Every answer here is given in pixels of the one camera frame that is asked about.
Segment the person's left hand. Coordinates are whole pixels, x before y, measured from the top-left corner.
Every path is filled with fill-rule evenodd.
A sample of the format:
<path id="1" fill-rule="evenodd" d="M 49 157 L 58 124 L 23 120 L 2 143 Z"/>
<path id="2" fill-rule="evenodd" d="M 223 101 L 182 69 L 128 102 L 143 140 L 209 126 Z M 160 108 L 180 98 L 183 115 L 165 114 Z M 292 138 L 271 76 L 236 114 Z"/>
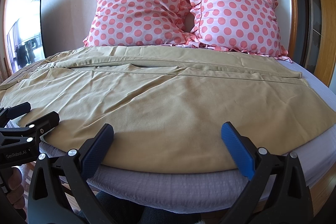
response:
<path id="1" fill-rule="evenodd" d="M 7 199 L 15 209 L 23 209 L 25 207 L 24 187 L 22 185 L 21 171 L 12 167 L 13 171 L 10 178 L 7 180 L 11 192 L 7 195 Z"/>

